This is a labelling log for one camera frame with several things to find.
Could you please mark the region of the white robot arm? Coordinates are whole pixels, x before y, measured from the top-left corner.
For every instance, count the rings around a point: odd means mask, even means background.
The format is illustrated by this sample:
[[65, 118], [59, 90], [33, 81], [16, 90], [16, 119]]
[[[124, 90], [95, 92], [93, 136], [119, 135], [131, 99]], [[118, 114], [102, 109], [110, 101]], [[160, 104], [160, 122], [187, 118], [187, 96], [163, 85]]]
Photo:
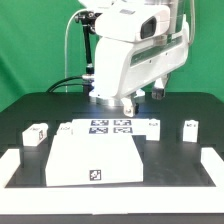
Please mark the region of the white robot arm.
[[148, 84], [164, 96], [169, 74], [183, 66], [194, 40], [195, 20], [184, 13], [194, 0], [78, 0], [96, 19], [94, 89], [100, 104], [136, 113], [136, 94]]

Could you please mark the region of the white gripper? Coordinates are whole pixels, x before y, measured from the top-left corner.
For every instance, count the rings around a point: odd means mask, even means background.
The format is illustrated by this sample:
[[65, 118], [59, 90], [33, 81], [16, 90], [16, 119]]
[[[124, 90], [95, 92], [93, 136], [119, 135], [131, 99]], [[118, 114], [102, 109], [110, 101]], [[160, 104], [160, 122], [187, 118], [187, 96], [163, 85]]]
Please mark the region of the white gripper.
[[95, 22], [94, 98], [123, 105], [134, 117], [132, 94], [155, 81], [152, 98], [165, 96], [167, 75], [188, 57], [189, 25], [182, 5], [113, 5]]

